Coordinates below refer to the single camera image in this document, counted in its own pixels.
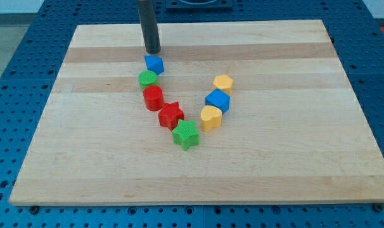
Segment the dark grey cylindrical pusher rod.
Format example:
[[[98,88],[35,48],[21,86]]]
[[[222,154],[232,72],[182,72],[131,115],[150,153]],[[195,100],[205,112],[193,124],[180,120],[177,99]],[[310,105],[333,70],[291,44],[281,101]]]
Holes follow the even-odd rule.
[[[137,0],[137,7],[146,51],[150,54],[158,54],[161,45],[153,1]]]

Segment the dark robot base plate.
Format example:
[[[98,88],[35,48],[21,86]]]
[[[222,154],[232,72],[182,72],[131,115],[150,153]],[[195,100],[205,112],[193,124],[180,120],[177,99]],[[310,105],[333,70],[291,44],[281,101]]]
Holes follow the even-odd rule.
[[[232,0],[165,0],[167,10],[230,10]]]

